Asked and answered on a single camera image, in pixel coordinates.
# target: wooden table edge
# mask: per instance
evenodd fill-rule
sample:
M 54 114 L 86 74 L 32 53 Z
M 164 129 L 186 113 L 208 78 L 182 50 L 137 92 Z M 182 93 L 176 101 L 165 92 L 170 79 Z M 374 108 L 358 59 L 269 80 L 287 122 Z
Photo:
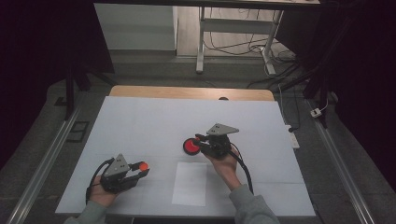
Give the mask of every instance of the wooden table edge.
M 190 87 L 114 86 L 109 96 L 236 101 L 274 101 L 268 90 L 215 89 Z

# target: white paper sheet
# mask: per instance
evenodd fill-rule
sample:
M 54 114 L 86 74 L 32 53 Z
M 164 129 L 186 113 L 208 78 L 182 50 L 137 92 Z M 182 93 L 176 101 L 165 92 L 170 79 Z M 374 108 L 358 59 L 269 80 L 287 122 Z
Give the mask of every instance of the white paper sheet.
M 206 163 L 177 164 L 172 203 L 206 206 Z

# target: white power strip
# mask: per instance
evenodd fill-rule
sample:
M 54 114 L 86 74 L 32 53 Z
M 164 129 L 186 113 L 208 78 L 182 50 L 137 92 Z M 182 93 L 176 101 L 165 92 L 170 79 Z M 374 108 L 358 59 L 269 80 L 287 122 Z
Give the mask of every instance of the white power strip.
M 290 142 L 291 142 L 291 146 L 295 149 L 295 148 L 300 148 L 300 145 L 297 142 L 297 138 L 296 135 L 294 135 L 293 132 L 289 132 L 289 129 L 291 128 L 290 125 L 285 125 L 286 127 L 286 131 L 288 131 L 288 133 L 290 134 Z

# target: red disc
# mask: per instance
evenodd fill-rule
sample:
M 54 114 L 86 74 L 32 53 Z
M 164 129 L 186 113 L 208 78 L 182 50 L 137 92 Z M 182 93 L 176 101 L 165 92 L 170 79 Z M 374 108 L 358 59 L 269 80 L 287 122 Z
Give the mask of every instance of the red disc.
M 194 140 L 194 138 L 189 138 L 187 139 L 184 144 L 183 144 L 183 148 L 184 151 L 189 154 L 189 155 L 196 155 L 199 153 L 199 147 L 196 146 L 192 140 Z

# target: metal rail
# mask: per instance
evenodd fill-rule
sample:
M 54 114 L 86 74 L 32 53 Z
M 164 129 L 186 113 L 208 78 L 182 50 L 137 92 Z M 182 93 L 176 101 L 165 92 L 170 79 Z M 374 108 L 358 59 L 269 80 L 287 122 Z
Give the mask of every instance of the metal rail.
M 62 146 L 64 145 L 67 135 L 73 127 L 73 123 L 76 120 L 79 111 L 81 110 L 87 94 L 88 93 L 86 92 L 80 92 L 78 94 L 76 109 L 71 114 L 69 120 L 65 120 L 60 130 L 57 132 L 55 138 L 49 146 L 49 149 L 35 170 L 35 173 L 30 179 L 29 184 L 15 206 L 14 211 L 8 218 L 7 224 L 22 224 L 26 219 L 30 209 L 33 206 L 33 203 L 35 202 L 35 198 L 40 192 L 53 163 L 55 162 Z
M 308 101 L 305 101 L 309 107 L 309 110 L 314 108 L 311 107 Z M 324 129 L 318 119 L 315 119 L 315 125 L 318 129 L 318 133 L 327 148 L 330 158 L 332 159 L 332 163 L 337 171 L 338 175 L 340 176 L 341 182 L 344 185 L 344 189 L 346 193 L 349 195 L 350 200 L 355 207 L 356 214 L 358 215 L 359 219 L 361 220 L 362 224 L 375 224 L 373 216 L 370 212 L 370 209 L 364 201 L 364 198 L 361 196 L 361 191 L 359 190 L 358 186 L 355 184 L 355 181 L 352 178 L 352 175 L 347 169 L 347 166 L 338 151 L 337 146 L 335 145 L 334 141 L 332 140 L 332 136 L 327 129 Z

